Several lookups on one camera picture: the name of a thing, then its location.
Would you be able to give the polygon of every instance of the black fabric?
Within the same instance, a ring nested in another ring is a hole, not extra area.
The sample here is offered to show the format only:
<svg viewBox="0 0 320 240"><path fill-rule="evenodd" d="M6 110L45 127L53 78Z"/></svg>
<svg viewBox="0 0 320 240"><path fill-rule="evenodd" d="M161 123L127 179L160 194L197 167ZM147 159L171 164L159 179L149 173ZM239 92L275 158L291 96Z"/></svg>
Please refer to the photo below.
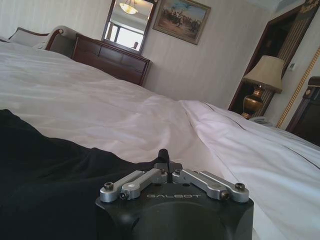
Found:
<svg viewBox="0 0 320 240"><path fill-rule="evenodd" d="M0 239L96 239L95 200L103 184L159 162L134 164L45 137L0 110Z"/></svg>

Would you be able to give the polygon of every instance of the white duvet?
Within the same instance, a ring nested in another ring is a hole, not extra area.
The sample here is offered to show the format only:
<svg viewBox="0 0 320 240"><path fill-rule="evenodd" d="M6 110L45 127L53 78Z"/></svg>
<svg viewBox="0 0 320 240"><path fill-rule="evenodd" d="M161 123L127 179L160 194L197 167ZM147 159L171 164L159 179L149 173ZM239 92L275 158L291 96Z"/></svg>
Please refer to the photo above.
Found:
<svg viewBox="0 0 320 240"><path fill-rule="evenodd" d="M0 109L48 137L243 182L254 239L318 239L320 151L291 134L199 101L173 101L58 53L0 43Z"/></svg>

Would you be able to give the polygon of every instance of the wooden furniture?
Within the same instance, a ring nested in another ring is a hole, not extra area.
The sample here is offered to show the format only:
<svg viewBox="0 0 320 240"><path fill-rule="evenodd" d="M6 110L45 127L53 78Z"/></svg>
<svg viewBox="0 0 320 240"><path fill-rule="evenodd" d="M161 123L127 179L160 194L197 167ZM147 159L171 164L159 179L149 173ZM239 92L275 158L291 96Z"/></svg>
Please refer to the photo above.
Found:
<svg viewBox="0 0 320 240"><path fill-rule="evenodd" d="M149 59L138 54L81 34L76 35L72 59L140 86L143 85L151 65Z"/></svg>
<svg viewBox="0 0 320 240"><path fill-rule="evenodd" d="M33 31L29 31L29 30L27 30L27 29L24 29L24 28L22 28L22 27L18 27L18 28L16 29L15 33L14 33L11 37L9 37L9 40L13 40L13 39L16 37L16 35L19 34L19 32L24 32L24 33L29 34L30 36L39 36L39 37L47 37L47 36L49 35L49 33L37 33L37 32L33 32ZM63 31L62 31L61 29L55 30L55 31L53 32L53 34L51 35L51 37L50 37L47 45L46 45L45 48L44 48L44 50L50 51L50 48L51 48L51 46L52 46L52 43L53 43L55 37L56 37L58 34L61 34L62 32L63 32ZM16 39L16 42L17 42L18 44L24 45L24 44L23 44L23 39Z"/></svg>
<svg viewBox="0 0 320 240"><path fill-rule="evenodd" d="M320 77L311 77L286 131L320 146Z"/></svg>

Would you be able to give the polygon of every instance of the bolt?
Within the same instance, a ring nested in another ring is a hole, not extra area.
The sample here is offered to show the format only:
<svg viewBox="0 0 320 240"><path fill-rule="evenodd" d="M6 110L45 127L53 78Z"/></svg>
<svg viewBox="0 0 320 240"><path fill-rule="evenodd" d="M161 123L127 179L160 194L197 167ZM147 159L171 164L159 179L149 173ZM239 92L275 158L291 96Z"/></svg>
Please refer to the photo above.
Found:
<svg viewBox="0 0 320 240"><path fill-rule="evenodd" d="M236 183L234 187L240 192L243 192L246 189L246 186L241 182Z"/></svg>
<svg viewBox="0 0 320 240"><path fill-rule="evenodd" d="M176 174L180 175L181 169L176 169L176 170L174 170L174 172L175 172Z"/></svg>
<svg viewBox="0 0 320 240"><path fill-rule="evenodd" d="M227 191L223 191L220 193L220 199L221 200L228 200L230 197L229 193Z"/></svg>
<svg viewBox="0 0 320 240"><path fill-rule="evenodd" d="M114 189L114 183L113 182L107 182L104 184L104 189L106 191L112 191Z"/></svg>
<svg viewBox="0 0 320 240"><path fill-rule="evenodd" d="M119 197L121 200L127 200L129 198L129 194L127 191L122 191L119 193Z"/></svg>

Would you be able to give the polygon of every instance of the picture frame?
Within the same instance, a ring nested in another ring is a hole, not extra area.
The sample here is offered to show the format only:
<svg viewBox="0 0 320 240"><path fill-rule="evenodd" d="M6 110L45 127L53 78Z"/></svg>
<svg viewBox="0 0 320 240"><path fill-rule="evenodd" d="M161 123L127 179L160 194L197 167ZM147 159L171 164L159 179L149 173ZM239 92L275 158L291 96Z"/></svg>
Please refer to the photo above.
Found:
<svg viewBox="0 0 320 240"><path fill-rule="evenodd" d="M193 0L162 0L153 29L198 45L210 11Z"/></svg>

